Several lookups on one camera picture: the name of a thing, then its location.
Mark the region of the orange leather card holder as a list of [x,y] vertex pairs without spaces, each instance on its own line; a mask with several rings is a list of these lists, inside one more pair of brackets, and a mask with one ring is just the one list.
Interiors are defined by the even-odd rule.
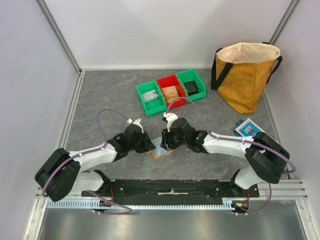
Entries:
[[149,151],[151,153],[152,157],[156,160],[165,156],[170,155],[172,152],[174,152],[174,149],[166,150],[161,147],[162,137],[157,137],[155,139],[151,140],[151,143],[155,146],[155,149],[152,149]]

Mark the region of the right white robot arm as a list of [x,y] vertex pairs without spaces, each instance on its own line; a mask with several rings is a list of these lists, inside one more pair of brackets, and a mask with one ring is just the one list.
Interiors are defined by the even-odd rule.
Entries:
[[229,184],[235,197],[242,196],[255,184],[278,184],[285,172],[289,153],[265,132],[255,136],[218,135],[207,130],[196,130],[183,117],[165,113],[166,128],[161,131],[160,146],[167,151],[185,145],[195,153],[224,154],[246,159],[249,166],[238,170]]

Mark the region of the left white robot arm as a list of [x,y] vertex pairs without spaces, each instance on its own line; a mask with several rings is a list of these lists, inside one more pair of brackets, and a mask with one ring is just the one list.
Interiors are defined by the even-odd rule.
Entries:
[[35,174],[34,180],[53,202],[70,193],[86,190],[103,197],[110,192],[107,177],[100,170],[88,172],[88,169],[123,159],[131,151],[143,154],[155,148],[147,131],[132,123],[123,133],[99,146],[70,152],[64,148],[56,149]]

